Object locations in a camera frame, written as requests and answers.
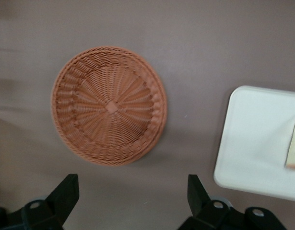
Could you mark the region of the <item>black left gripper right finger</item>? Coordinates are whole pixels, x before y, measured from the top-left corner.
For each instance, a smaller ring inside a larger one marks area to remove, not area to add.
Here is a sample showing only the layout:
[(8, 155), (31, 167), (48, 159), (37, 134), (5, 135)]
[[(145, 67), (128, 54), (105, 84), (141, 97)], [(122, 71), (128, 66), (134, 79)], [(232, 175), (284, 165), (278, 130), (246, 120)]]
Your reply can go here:
[(284, 230), (285, 226), (269, 210), (248, 207), (244, 213), (219, 199), (211, 199), (199, 177), (188, 176), (187, 199), (192, 216), (180, 230)]

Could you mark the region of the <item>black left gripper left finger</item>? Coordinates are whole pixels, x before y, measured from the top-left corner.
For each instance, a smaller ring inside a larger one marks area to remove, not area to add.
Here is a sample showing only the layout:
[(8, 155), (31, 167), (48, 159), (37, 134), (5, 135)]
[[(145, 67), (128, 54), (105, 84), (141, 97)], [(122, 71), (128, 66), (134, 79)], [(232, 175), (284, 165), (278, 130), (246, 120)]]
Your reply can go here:
[(12, 213), (0, 207), (0, 230), (62, 230), (78, 200), (78, 175), (68, 174), (45, 199), (33, 200)]

